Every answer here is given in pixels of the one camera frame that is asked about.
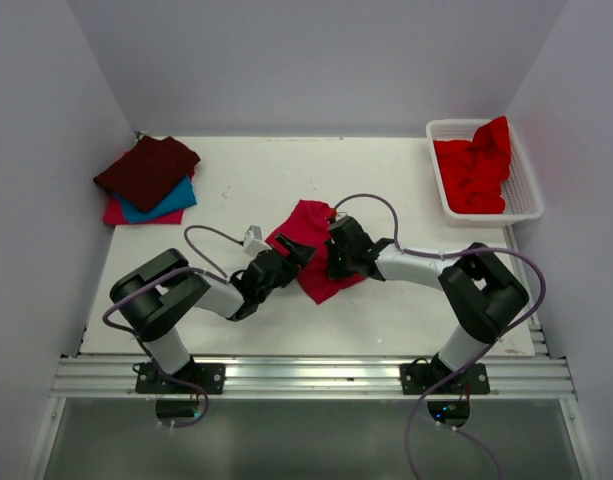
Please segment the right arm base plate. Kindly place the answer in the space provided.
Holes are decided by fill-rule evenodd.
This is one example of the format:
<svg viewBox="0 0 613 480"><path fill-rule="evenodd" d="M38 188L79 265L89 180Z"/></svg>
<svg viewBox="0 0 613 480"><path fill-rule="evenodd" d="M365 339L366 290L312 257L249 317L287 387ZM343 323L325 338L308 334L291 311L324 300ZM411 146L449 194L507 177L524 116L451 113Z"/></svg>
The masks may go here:
<svg viewBox="0 0 613 480"><path fill-rule="evenodd" d="M399 379L404 395L487 395L491 393L486 367L475 363L453 372L437 356L417 358L399 365Z"/></svg>

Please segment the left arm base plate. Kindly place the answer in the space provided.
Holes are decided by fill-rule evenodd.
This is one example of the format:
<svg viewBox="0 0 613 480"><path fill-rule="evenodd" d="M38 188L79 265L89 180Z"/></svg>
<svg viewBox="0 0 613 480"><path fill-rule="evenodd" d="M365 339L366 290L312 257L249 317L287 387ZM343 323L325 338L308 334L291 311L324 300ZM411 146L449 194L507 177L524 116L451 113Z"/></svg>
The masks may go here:
<svg viewBox="0 0 613 480"><path fill-rule="evenodd" d="M220 395L226 379L226 366L222 363L187 364L176 374L162 375L152 363L132 366L137 375L135 392L139 394L198 394L201 388L208 395Z"/></svg>

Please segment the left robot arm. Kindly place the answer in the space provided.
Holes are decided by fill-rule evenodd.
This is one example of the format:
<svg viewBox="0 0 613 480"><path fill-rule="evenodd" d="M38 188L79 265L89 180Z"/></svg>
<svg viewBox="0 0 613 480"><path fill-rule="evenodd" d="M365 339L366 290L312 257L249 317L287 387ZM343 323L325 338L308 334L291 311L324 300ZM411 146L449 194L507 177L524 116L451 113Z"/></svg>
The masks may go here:
<svg viewBox="0 0 613 480"><path fill-rule="evenodd" d="M280 234L279 246L258 253L228 279L189 265L171 248L118 280L105 325L129 332L149 360L133 366L135 391L144 395L219 395L226 372L219 363L194 360L176 329L193 308L231 322L254 314L272 292L288 286L316 254L312 246Z"/></svg>

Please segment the crimson t-shirt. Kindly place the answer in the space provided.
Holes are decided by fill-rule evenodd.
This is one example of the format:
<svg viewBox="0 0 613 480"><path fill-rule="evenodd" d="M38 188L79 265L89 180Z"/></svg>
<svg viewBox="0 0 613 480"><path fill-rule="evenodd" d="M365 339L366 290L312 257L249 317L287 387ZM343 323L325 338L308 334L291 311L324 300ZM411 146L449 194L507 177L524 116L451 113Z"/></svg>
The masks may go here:
<svg viewBox="0 0 613 480"><path fill-rule="evenodd" d="M333 213L334 209L325 202L300 200L287 219L266 238L266 243L278 249L284 256L287 255L287 251L277 242L278 235L316 248L312 260L298 274L297 282L317 305L332 298L340 290L353 287L365 280L358 274L338 280L330 279L327 275L328 251L325 242L330 239L328 220Z"/></svg>

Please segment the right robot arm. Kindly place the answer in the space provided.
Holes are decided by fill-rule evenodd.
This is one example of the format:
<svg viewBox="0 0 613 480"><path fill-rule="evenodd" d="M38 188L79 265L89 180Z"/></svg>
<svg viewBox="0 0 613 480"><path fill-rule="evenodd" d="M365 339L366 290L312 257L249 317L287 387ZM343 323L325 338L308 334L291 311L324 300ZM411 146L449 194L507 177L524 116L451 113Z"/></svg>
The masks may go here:
<svg viewBox="0 0 613 480"><path fill-rule="evenodd" d="M491 392L486 367L464 364L494 345L528 303L528 293L511 271L481 243L471 253L444 259L438 253L409 255L393 239L374 241L350 216L328 227L327 276L332 280L360 275L377 281L404 281L444 293L457 327L439 351L426 361L399 367L405 395L486 395Z"/></svg>

